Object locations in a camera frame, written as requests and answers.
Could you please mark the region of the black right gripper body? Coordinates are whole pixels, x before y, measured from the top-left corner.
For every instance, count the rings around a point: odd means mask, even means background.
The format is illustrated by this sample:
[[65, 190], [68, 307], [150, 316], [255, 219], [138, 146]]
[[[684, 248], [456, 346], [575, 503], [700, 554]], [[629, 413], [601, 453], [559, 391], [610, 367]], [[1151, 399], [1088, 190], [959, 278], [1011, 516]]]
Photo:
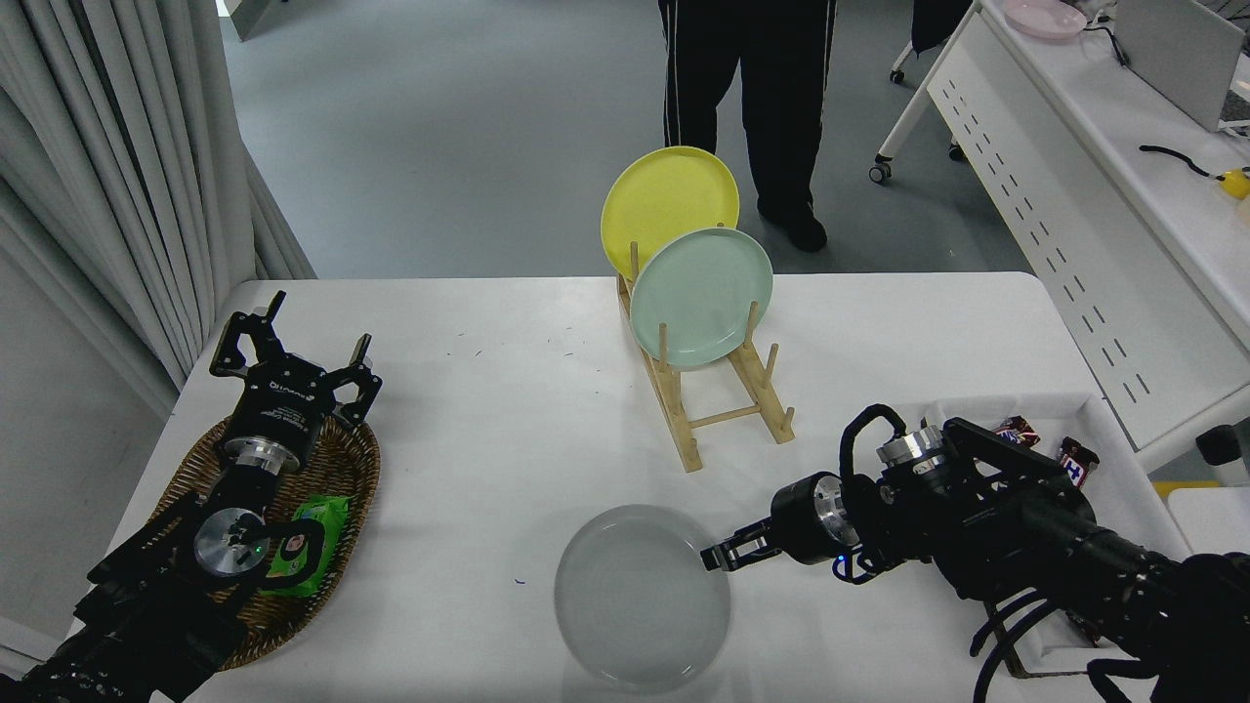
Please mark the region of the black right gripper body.
[[821, 562], [821, 523], [815, 508], [815, 490], [821, 475], [778, 489], [770, 503], [772, 545], [799, 563]]

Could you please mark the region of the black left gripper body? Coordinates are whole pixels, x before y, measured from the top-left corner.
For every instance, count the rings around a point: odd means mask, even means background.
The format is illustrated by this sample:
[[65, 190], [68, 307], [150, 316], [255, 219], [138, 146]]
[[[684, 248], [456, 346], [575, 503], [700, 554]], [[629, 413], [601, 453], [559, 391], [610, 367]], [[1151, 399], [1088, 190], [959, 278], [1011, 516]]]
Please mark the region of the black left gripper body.
[[244, 373], [244, 394], [228, 422], [228, 442], [262, 439], [292, 454], [312, 453], [335, 404], [328, 372], [286, 354]]

